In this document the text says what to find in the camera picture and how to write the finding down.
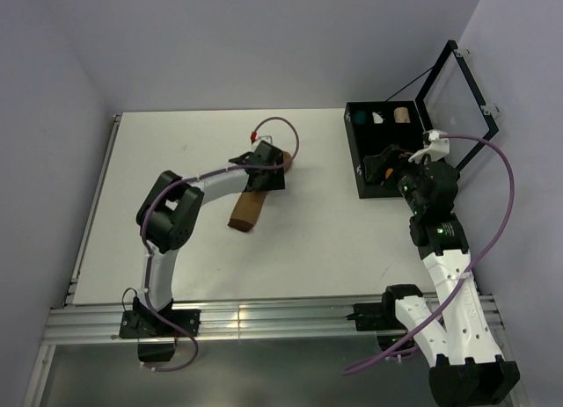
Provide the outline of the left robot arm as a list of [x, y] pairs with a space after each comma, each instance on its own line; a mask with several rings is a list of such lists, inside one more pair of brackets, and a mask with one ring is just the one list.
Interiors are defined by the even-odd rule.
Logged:
[[179, 250], [194, 232], [201, 208], [235, 193], [285, 188], [290, 158], [267, 141], [234, 157], [223, 167], [192, 178], [162, 172], [136, 215], [146, 250], [139, 303], [145, 310], [140, 326], [151, 336], [165, 334], [172, 324], [172, 278]]

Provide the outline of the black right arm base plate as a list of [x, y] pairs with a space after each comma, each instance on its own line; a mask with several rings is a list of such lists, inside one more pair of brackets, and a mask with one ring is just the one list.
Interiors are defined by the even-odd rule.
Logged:
[[356, 303], [346, 319], [355, 323], [357, 331], [388, 331], [396, 326], [396, 322], [386, 315], [382, 302]]

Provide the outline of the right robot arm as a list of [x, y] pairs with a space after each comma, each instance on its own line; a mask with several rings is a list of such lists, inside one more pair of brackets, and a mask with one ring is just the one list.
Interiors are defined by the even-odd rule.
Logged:
[[383, 358], [400, 358], [415, 342], [429, 369], [429, 385], [440, 406], [501, 403], [518, 383], [513, 360], [505, 360], [491, 334], [472, 274], [473, 258], [461, 222], [453, 212], [459, 172], [446, 164], [447, 143], [417, 151], [396, 173], [398, 189], [412, 211], [413, 244], [440, 302], [429, 310], [415, 285], [395, 285], [383, 294], [381, 317], [407, 334], [376, 357], [345, 370], [357, 373]]

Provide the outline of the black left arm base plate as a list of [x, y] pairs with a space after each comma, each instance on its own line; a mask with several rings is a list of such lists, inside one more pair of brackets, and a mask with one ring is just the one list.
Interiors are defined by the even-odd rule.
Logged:
[[[196, 337], [199, 331], [201, 312], [198, 309], [176, 310], [173, 309], [165, 318], [188, 331]], [[119, 338], [121, 339], [143, 339], [143, 338], [171, 338], [179, 337], [180, 332], [171, 325], [155, 318], [151, 313], [142, 315], [133, 310], [123, 313]]]

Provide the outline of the tan ribbed sock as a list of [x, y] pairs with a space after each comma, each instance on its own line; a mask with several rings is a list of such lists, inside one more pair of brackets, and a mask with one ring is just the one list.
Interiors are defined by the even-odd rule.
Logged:
[[[283, 167], [286, 173], [291, 165], [292, 157], [289, 152], [284, 150], [282, 152], [285, 161]], [[244, 188], [230, 215], [228, 226], [239, 231], [248, 232], [258, 222], [261, 209], [269, 192], [245, 192]]]

